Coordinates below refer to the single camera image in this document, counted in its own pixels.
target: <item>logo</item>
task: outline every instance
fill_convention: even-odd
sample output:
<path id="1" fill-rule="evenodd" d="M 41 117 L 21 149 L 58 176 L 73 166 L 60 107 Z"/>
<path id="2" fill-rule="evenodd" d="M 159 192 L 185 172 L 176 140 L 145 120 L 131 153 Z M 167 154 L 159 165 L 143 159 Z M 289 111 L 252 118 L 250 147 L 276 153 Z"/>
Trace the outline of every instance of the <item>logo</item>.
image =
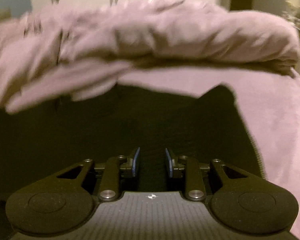
<path id="1" fill-rule="evenodd" d="M 157 195 L 155 195 L 155 194 L 150 194 L 150 195 L 148 195 L 148 198 L 150 198 L 150 199 L 155 199 L 157 197 Z"/>

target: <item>folded pink cloth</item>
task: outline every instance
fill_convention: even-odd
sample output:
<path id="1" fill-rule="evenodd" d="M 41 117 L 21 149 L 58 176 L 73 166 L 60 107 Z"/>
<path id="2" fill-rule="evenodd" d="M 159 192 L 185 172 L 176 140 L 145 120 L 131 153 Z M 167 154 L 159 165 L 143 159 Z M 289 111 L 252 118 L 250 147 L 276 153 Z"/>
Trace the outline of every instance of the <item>folded pink cloth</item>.
<path id="1" fill-rule="evenodd" d="M 20 90 L 33 82 L 53 82 L 58 69 L 65 79 L 60 79 L 54 90 L 36 85 L 40 91 L 32 90 L 29 105 L 38 103 L 39 98 L 78 92 L 93 82 L 95 86 L 100 80 L 113 79 L 115 73 L 131 69 L 145 56 L 268 62 L 269 67 L 284 72 L 299 60 L 300 41 L 295 28 L 280 17 L 257 11 L 228 12 L 205 2 L 158 0 L 110 8 L 48 6 L 0 25 L 0 106 L 22 96 Z M 85 72 L 80 61 L 87 58 L 93 58 L 93 63 Z M 118 68 L 122 61 L 125 64 Z M 75 73 L 75 68 L 82 70 L 80 79 L 69 83 L 66 77 Z"/>

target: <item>metal bolt head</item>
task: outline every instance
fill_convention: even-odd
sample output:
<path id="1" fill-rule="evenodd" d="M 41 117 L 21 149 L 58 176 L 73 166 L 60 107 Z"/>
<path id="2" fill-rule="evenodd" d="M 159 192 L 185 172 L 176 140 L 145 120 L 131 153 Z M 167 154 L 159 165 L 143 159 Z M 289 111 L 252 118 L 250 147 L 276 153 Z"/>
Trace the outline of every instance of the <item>metal bolt head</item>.
<path id="1" fill-rule="evenodd" d="M 113 198 L 115 196 L 115 192 L 113 190 L 107 189 L 107 190 L 101 191 L 100 196 L 102 198 Z"/>
<path id="2" fill-rule="evenodd" d="M 119 155 L 117 158 L 119 159 L 120 164 L 123 164 L 127 161 L 127 157 L 124 155 Z"/>
<path id="3" fill-rule="evenodd" d="M 191 190 L 188 195 L 190 198 L 201 198 L 204 196 L 204 193 L 201 190 Z"/>

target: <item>pink bedsheet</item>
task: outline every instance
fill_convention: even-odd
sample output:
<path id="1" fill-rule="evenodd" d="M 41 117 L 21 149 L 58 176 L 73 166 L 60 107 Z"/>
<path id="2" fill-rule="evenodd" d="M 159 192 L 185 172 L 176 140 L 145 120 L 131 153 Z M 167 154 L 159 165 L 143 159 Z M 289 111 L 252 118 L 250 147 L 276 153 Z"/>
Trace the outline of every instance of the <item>pink bedsheet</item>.
<path id="1" fill-rule="evenodd" d="M 300 239 L 300 75 L 293 73 L 294 78 L 235 65 L 183 65 L 135 70 L 121 76 L 119 83 L 195 97 L 220 83 L 232 87 L 262 155 L 266 179 L 298 200 L 299 214 L 291 232 Z"/>

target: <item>lavender fabric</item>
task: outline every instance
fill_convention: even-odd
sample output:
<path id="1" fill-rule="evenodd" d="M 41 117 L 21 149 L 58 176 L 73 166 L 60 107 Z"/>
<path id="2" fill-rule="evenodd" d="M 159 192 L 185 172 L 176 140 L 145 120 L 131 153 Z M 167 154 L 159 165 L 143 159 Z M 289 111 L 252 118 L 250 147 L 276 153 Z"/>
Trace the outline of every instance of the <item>lavender fabric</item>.
<path id="1" fill-rule="evenodd" d="M 206 2 L 48 6 L 0 25 L 0 107 L 15 112 L 43 99 L 79 92 L 101 83 L 109 73 L 139 66 L 141 57 L 266 62 L 269 68 L 286 72 L 300 58 L 300 41 L 295 28 L 280 17 L 228 12 Z M 75 72 L 80 81 L 74 82 Z M 27 89 L 32 101 L 17 106 Z"/>

